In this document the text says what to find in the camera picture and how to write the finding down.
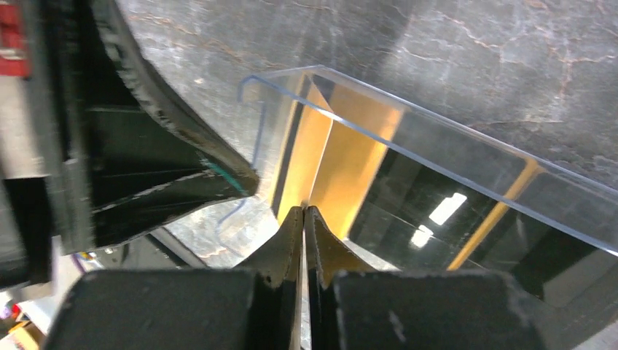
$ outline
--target yellow strip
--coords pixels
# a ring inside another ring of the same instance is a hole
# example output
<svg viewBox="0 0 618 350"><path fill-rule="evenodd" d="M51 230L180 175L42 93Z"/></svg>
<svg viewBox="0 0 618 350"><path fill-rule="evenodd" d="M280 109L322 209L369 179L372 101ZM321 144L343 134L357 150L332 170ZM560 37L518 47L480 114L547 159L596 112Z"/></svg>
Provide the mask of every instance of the yellow strip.
<svg viewBox="0 0 618 350"><path fill-rule="evenodd" d="M517 196L523 192L523 190L528 186L532 178L535 177L536 172L539 170L538 163L534 159L528 158L526 160L525 168L519 175L519 177L513 182L513 185L506 192L504 197L506 199L515 199ZM474 232L472 237L466 242L466 245L463 246L461 251L457 254L455 259L448 265L447 270L453 271L460 268L463 263L468 260L468 257L472 255L472 252L481 244L481 242L487 237L489 232L493 229L494 226L502 219L502 217L506 214L506 211L509 210L509 207L503 203L498 202L496 206L491 209L485 220L481 222L481 225Z"/></svg>

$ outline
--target gray marble surface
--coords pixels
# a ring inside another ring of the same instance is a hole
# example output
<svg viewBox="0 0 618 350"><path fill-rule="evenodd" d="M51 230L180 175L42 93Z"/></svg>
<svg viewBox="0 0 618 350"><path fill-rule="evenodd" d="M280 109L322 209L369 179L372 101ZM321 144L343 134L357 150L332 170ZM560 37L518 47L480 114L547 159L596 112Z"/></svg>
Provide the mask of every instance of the gray marble surface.
<svg viewBox="0 0 618 350"><path fill-rule="evenodd" d="M324 64L618 188L618 1L118 2L146 58L247 158L257 115L238 83ZM234 265L275 227L268 215L261 228L219 225L236 206L170 229L209 265Z"/></svg>

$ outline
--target red part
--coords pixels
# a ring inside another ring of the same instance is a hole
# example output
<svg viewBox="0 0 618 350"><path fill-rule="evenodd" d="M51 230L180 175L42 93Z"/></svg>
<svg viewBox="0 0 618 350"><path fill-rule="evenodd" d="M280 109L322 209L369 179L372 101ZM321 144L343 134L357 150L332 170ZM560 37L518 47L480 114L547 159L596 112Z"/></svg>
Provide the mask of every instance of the red part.
<svg viewBox="0 0 618 350"><path fill-rule="evenodd" d="M24 50L21 19L15 5L0 5L0 45ZM30 74L26 60L9 61L0 58L0 75L27 77Z"/></svg>

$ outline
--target purple cable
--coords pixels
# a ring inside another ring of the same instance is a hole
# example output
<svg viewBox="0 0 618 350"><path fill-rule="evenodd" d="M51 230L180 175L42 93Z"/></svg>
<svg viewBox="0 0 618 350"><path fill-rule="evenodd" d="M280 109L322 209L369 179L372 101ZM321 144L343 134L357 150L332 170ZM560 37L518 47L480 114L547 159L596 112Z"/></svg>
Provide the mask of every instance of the purple cable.
<svg viewBox="0 0 618 350"><path fill-rule="evenodd" d="M86 273L86 270L84 269L84 266L82 265L82 263L79 261L79 258L77 257L77 254L71 254L71 260L73 260L73 265L75 265L77 270L79 270L79 272L82 275L84 273Z"/></svg>

